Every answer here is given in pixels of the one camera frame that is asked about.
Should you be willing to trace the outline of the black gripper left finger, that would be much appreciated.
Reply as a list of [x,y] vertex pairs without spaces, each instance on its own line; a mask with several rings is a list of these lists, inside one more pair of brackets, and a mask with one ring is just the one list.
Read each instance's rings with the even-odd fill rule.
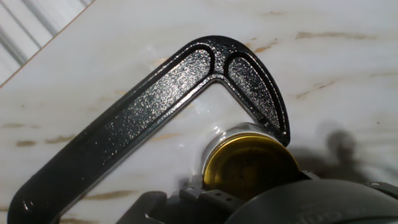
[[117,224],[220,224],[244,204],[217,189],[185,187],[171,197],[151,191],[142,194]]

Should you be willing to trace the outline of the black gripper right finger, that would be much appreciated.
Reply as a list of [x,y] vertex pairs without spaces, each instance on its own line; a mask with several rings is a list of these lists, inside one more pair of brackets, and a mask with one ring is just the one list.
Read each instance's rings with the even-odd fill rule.
[[[300,179],[302,180],[321,180],[322,178],[314,174],[313,172],[303,170],[300,172]],[[374,190],[377,190],[379,192],[382,192],[383,194],[386,194],[394,199],[397,200],[397,186],[389,184],[387,182],[364,182],[361,183],[361,185],[370,187]]]

